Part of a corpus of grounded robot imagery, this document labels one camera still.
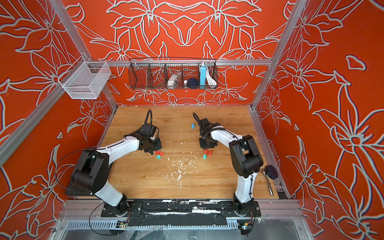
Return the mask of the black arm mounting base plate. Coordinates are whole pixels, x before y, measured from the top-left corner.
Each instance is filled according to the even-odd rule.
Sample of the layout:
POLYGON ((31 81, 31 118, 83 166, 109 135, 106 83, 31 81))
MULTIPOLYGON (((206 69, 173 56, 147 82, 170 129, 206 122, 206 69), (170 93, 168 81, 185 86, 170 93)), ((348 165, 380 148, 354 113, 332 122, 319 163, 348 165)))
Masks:
POLYGON ((102 218, 124 220, 129 227, 242 228, 261 217, 259 204, 252 201, 245 210, 233 200, 130 200, 127 211, 118 216, 104 205, 102 218))

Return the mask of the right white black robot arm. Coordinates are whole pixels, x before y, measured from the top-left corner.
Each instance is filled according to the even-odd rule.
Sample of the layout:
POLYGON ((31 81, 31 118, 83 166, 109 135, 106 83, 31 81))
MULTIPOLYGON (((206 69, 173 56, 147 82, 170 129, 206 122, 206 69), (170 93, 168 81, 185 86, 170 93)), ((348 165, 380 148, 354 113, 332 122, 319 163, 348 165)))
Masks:
POLYGON ((256 177, 264 165, 261 153, 251 135, 237 135, 219 123, 211 123, 207 118, 200 119, 196 113, 193 117, 199 125, 200 147, 210 150, 223 144, 230 150, 232 166, 238 174, 237 189, 234 193, 234 210, 243 216, 254 207, 254 186, 256 177))

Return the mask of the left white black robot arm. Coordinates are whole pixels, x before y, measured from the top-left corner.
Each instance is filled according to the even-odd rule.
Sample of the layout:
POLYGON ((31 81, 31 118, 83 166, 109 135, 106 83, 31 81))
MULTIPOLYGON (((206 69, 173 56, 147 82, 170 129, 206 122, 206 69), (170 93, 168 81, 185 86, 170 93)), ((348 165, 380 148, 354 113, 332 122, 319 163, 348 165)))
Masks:
POLYGON ((148 110, 143 125, 124 135, 122 140, 105 147, 82 150, 71 180, 102 200, 113 214, 123 216, 129 211, 129 205, 127 197, 109 183, 113 163, 135 151, 153 155, 161 148, 159 128, 153 125, 153 113, 148 110))

